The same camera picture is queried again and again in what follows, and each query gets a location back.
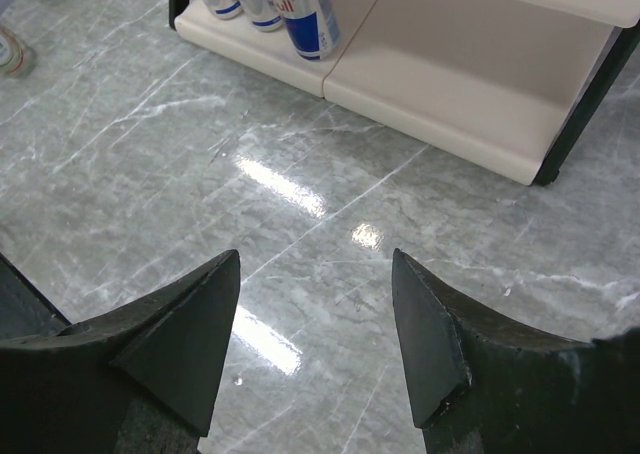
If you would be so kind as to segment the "blue energy drink can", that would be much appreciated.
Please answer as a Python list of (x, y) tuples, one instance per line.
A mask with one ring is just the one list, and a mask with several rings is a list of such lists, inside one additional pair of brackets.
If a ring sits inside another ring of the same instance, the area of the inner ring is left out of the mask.
[(273, 0), (296, 52), (304, 59), (328, 57), (340, 43), (331, 0)]

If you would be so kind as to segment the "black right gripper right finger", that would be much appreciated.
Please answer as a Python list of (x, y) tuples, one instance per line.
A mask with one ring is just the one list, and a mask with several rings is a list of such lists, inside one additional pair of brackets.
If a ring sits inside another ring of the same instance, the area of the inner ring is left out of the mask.
[(403, 251), (392, 302), (429, 453), (635, 453), (639, 331), (581, 342), (509, 318)]

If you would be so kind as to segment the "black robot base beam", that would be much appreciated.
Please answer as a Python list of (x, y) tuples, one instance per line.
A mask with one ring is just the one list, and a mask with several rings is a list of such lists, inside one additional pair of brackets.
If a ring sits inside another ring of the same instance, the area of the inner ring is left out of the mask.
[(0, 272), (1, 339), (54, 335), (68, 319), (4, 256)]

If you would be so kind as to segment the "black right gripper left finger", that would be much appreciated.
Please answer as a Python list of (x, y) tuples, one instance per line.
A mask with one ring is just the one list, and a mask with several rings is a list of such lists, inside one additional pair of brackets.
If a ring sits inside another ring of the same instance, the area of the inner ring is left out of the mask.
[(228, 250), (50, 335), (1, 339), (5, 453), (194, 453), (210, 430), (240, 292)]

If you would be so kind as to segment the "silver energy drink can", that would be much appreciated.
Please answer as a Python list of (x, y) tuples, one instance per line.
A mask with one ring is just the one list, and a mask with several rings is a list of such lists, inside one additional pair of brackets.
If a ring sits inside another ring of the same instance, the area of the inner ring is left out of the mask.
[(273, 0), (239, 0), (254, 28), (261, 32), (272, 32), (282, 27), (283, 21)]

